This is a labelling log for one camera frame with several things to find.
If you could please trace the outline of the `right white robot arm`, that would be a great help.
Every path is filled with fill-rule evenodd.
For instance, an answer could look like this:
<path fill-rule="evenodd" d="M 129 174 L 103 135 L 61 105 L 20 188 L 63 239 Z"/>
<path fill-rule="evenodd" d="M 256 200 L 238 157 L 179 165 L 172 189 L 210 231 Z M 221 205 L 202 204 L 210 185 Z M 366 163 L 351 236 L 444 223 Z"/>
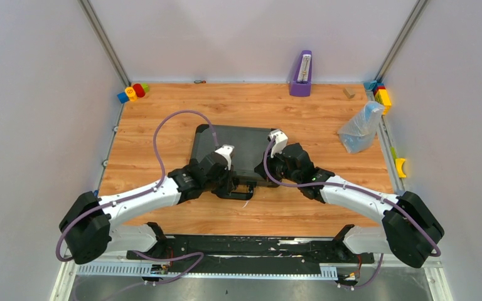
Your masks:
<path fill-rule="evenodd" d="M 418 194 L 385 194 L 353 184 L 315 166 L 298 143 L 278 154 L 272 154 L 272 147 L 268 145 L 254 169 L 264 179 L 297 188 L 308 199 L 341 206 L 377 222 L 388 251 L 410 267 L 420 268 L 430 256 L 441 255 L 438 244 L 444 228 Z"/>

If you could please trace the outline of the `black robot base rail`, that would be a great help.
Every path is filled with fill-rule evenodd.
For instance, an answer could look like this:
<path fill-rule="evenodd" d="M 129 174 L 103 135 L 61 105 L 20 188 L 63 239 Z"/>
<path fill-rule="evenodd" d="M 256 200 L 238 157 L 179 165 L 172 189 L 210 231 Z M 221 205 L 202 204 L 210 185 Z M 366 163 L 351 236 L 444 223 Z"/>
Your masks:
<path fill-rule="evenodd" d="M 78 275 L 138 276 L 146 280 L 233 278 L 355 281 L 373 264 L 332 238 L 171 235 L 141 257 L 133 251 L 80 265 Z"/>

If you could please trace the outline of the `black poker set case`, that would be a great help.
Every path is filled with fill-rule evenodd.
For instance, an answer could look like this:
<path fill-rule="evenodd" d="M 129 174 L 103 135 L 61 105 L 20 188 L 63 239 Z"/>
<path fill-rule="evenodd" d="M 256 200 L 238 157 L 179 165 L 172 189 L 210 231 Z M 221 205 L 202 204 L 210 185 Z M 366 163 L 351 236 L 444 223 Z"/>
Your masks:
<path fill-rule="evenodd" d="M 224 144 L 233 145 L 232 170 L 239 180 L 236 198 L 240 201 L 252 199 L 257 186 L 276 187 L 254 172 L 254 168 L 263 160 L 264 151 L 269 143 L 267 136 L 272 128 L 239 127 L 231 125 L 201 124 L 196 127 L 195 139 L 189 164 L 184 172 L 191 190 L 187 198 L 197 198 L 205 191 L 214 190 L 226 171 L 226 160 L 216 149 Z"/>

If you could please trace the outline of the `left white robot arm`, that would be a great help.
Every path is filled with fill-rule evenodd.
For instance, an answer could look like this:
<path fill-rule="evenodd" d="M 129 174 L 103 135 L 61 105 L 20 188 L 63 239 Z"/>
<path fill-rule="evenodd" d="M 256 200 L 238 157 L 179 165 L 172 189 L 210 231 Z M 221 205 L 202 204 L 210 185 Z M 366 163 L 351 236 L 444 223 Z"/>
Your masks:
<path fill-rule="evenodd" d="M 124 193 L 102 197 L 92 191 L 80 194 L 60 221 L 62 234 L 56 257 L 83 265 L 109 251 L 121 250 L 126 241 L 135 239 L 134 235 L 120 239 L 126 231 L 118 228 L 125 222 L 155 209 L 197 199 L 205 191 L 227 187 L 233 150 L 232 145 L 223 145 L 200 161 L 192 159 L 160 180 Z"/>

